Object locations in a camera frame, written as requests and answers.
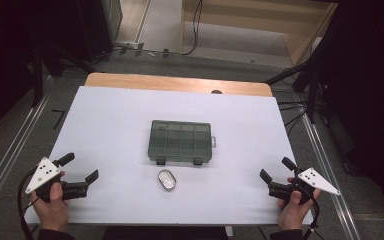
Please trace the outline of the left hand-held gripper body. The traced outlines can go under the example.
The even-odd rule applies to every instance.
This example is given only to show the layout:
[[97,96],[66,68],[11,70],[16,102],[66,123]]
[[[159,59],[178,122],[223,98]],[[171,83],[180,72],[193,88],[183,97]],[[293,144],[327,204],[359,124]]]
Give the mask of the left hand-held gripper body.
[[50,188],[53,183],[59,182],[63,189],[63,200],[85,198],[87,196],[89,184],[87,184],[86,181],[68,183],[61,180],[58,160],[51,161],[47,157],[42,158],[37,168],[33,171],[33,176],[25,190],[26,194],[35,192],[38,198],[44,202],[49,202]]

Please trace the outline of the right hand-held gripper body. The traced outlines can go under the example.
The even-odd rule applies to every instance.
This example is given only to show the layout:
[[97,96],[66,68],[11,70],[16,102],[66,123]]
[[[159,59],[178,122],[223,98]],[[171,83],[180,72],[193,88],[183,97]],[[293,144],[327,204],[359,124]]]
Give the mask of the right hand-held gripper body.
[[269,195],[286,202],[289,201],[290,194],[293,191],[299,191],[302,194],[300,203],[304,204],[314,196],[314,190],[340,195],[341,192],[320,175],[314,168],[302,170],[297,168],[294,172],[294,181],[289,184],[280,184],[272,180],[268,185]]

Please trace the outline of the small silver oval tin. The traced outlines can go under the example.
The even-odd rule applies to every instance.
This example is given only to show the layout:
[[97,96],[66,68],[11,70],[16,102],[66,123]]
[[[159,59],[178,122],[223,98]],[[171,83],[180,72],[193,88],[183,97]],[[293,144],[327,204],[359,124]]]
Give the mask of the small silver oval tin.
[[161,170],[158,173],[158,179],[163,188],[167,191],[173,190],[177,185],[175,176],[167,169]]

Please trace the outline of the translucent grey compartment box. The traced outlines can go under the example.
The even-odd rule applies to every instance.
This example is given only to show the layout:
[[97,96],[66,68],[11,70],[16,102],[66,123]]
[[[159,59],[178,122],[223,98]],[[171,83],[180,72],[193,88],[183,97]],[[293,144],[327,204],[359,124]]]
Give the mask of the translucent grey compartment box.
[[209,123],[153,120],[148,157],[157,165],[167,162],[209,163],[213,137]]

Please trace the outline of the person's left hand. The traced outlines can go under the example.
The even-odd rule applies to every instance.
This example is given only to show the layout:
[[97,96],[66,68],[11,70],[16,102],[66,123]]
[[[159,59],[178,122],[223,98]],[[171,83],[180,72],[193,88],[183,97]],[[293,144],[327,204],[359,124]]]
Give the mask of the person's left hand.
[[63,200],[63,189],[59,182],[52,184],[50,191],[50,202],[44,202],[37,197],[35,192],[32,192],[30,197],[33,204],[34,211],[40,220],[42,229],[64,232],[68,226],[69,212],[68,200]]

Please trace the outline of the person's right hand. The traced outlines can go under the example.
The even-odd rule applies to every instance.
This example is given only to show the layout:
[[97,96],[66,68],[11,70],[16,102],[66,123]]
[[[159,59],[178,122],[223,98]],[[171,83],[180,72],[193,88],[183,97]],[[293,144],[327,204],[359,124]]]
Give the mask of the person's right hand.
[[299,191],[293,191],[290,194],[289,202],[278,200],[278,207],[281,212],[278,217],[278,226],[281,230],[301,230],[303,220],[309,210],[313,207],[314,201],[308,200],[300,204],[302,194]]

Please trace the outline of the white table cover board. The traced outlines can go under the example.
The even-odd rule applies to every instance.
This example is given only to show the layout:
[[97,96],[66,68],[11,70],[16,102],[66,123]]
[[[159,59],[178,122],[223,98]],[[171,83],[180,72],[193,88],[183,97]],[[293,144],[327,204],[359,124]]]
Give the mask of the white table cover board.
[[[155,119],[207,122],[216,139],[209,163],[166,164],[171,191],[147,155]],[[69,220],[103,225],[274,224],[277,201],[259,173],[285,181],[281,161],[293,155],[273,97],[104,87],[78,90],[50,156],[69,152],[66,181],[99,173],[87,197],[71,201]]]

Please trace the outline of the black metal stand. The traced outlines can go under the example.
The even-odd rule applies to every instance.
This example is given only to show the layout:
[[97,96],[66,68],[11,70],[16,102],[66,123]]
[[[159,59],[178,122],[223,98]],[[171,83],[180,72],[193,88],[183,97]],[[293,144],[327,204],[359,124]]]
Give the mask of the black metal stand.
[[45,64],[51,74],[61,76],[64,69],[59,58],[65,58],[86,73],[93,73],[94,69],[77,58],[69,50],[49,41],[37,42],[32,51],[32,75],[33,75],[33,101],[32,106],[36,107],[44,97],[42,64]]
[[319,82],[321,80],[321,73],[316,68],[316,60],[314,57],[309,57],[306,61],[297,66],[287,68],[280,74],[268,80],[265,80],[264,83],[268,85],[273,85],[283,79],[293,76],[294,74],[298,75],[295,82],[292,84],[292,88],[295,93],[303,92],[306,87],[309,87],[305,113],[309,118],[310,122],[314,124],[314,112],[316,111],[316,95]]

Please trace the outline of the black cabinet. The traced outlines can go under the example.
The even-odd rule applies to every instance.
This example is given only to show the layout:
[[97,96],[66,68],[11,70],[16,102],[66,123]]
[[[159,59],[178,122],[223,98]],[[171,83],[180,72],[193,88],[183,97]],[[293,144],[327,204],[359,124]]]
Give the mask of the black cabinet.
[[111,52],[123,19],[120,0],[77,0],[81,20],[83,59]]

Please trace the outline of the wooden shelf unit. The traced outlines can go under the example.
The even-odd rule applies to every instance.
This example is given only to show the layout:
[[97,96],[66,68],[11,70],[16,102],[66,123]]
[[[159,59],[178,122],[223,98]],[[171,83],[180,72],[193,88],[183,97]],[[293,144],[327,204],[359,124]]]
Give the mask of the wooden shelf unit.
[[181,0],[181,37],[199,2],[201,23],[281,33],[293,66],[304,62],[338,6],[322,0]]

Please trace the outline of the aluminium floor rail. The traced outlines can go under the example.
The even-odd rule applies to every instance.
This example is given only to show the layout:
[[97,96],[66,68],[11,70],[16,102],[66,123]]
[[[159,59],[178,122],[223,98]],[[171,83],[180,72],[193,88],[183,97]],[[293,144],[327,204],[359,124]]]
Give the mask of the aluminium floor rail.
[[336,215],[338,216],[344,231],[346,240],[362,240],[353,219],[352,213],[342,194],[339,182],[337,181],[333,172],[327,153],[320,140],[316,126],[310,122],[310,119],[307,117],[307,115],[304,115],[303,123],[315,152],[321,173],[323,177],[336,189],[336,192],[331,193],[330,196],[336,210]]
[[26,141],[28,140],[32,130],[34,129],[37,121],[39,120],[45,106],[48,103],[50,93],[56,83],[56,79],[48,76],[44,84],[43,98],[38,102],[35,107],[31,107],[25,120],[23,121],[20,129],[13,138],[10,146],[5,151],[4,156],[0,160],[0,190],[6,181],[9,173],[11,172],[18,156],[23,149]]

